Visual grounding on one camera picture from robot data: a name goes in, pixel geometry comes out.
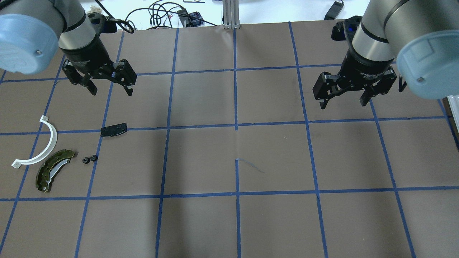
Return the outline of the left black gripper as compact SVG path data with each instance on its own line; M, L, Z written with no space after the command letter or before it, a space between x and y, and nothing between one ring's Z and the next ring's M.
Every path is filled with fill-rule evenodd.
M67 57L62 71L70 83L81 85L91 95L96 95L98 89L92 79L110 80L123 86L127 95L132 96L136 72L125 59L112 61L100 39L100 34L115 31L115 20L102 14L86 14L82 24L62 33L62 52Z

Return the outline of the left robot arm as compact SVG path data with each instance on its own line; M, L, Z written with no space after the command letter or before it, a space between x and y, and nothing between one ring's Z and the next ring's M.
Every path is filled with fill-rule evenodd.
M78 0L2 0L0 21L1 69L35 75L47 69L60 49L70 83L96 95L93 80L109 80L133 94L136 72L127 60L111 60L100 39L123 25L133 33L127 21L87 13Z

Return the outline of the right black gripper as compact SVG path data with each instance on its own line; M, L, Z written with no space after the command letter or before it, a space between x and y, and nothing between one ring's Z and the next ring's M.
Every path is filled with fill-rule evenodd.
M349 49L339 72L322 72L314 84L313 96L322 110L331 98L360 90L360 104L365 107L375 96L387 94L397 79L391 66L396 57L388 40L371 30L367 21L353 16L334 25L331 39L345 41Z

